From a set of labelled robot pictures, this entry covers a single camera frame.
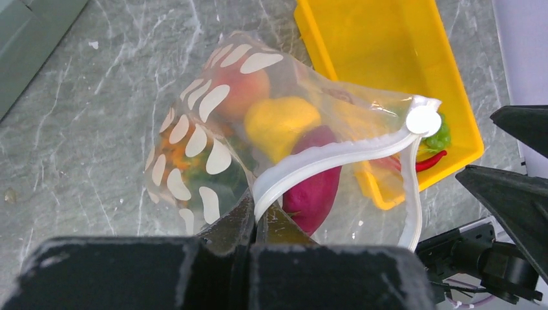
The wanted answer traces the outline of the green toy grapes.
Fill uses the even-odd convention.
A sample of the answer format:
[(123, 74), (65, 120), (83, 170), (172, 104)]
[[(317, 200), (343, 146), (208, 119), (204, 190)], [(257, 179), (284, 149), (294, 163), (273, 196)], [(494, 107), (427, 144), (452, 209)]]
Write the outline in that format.
[(450, 128), (443, 113), (440, 129), (432, 136), (422, 139), (421, 150), (438, 153), (445, 150), (451, 144)]

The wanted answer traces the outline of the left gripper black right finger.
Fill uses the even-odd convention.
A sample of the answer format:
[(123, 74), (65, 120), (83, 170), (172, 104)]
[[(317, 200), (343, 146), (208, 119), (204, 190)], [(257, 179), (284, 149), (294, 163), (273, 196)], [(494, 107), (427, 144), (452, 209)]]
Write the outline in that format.
[(319, 245), (278, 204), (249, 250), (249, 309), (435, 309), (424, 265), (411, 251)]

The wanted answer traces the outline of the yellow plastic tray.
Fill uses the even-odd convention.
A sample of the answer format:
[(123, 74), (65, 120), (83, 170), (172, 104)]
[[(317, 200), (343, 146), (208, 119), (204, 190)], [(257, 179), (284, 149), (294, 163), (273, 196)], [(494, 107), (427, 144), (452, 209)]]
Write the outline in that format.
[(451, 144), (420, 189), (483, 154), (483, 142), (434, 1), (299, 1), (295, 20), (314, 69), (349, 92), (368, 88), (441, 101)]

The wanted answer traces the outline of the purple toy sweet potato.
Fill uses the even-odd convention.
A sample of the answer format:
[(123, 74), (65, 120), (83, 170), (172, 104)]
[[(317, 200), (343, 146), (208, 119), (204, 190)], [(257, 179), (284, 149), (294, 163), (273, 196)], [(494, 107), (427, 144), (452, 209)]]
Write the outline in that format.
[[(336, 142), (332, 130), (322, 125), (305, 133), (291, 153), (298, 154), (311, 147)], [(311, 236), (329, 215), (338, 188), (342, 167), (334, 167), (316, 174), (292, 187), (282, 198), (282, 210)]]

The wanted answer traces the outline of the toy peach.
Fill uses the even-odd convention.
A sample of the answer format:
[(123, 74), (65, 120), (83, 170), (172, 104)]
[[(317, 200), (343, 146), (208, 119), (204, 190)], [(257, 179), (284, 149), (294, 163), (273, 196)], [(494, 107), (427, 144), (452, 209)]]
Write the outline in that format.
[(270, 95), (270, 82), (264, 69), (242, 74), (232, 65), (219, 68), (213, 78), (213, 86), (228, 85), (226, 98), (214, 109), (215, 113), (228, 121), (242, 121), (250, 106)]

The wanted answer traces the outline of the yellow toy pear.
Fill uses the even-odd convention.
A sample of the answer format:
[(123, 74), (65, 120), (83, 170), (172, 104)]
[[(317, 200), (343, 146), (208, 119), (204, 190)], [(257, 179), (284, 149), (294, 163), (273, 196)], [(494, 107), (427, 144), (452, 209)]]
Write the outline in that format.
[(317, 108), (297, 96), (263, 99), (244, 118), (249, 140), (273, 163), (289, 156), (302, 134), (320, 124)]

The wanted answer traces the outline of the clear zip top bag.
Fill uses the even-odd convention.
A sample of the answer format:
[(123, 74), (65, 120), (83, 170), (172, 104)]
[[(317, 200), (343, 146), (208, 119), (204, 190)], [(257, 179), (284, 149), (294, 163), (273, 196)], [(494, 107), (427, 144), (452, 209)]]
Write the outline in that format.
[(249, 195), (259, 225), (317, 243), (416, 249), (417, 153), (440, 101), (331, 81), (247, 32), (219, 42), (159, 128), (145, 162), (154, 203), (197, 234)]

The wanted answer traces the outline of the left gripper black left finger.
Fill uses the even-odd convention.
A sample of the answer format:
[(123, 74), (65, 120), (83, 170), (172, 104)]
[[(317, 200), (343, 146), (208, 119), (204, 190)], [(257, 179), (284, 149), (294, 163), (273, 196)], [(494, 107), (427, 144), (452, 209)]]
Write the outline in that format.
[(254, 203), (196, 236), (70, 236), (26, 260), (4, 309), (243, 309)]

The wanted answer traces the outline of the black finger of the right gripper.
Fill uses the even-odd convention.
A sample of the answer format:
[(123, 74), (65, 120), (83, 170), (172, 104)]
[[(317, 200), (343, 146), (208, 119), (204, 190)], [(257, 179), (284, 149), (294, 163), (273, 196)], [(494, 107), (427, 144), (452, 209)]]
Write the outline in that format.
[(508, 105), (490, 118), (497, 127), (547, 158), (547, 105)]

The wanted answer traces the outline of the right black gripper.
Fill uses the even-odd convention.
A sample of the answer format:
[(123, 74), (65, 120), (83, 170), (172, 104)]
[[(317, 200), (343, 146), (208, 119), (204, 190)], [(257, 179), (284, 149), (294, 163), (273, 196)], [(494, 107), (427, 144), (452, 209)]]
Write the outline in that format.
[(484, 218), (418, 243), (434, 302), (468, 305), (493, 299), (516, 305), (544, 300), (547, 281), (547, 179), (468, 165), (455, 178), (494, 218)]

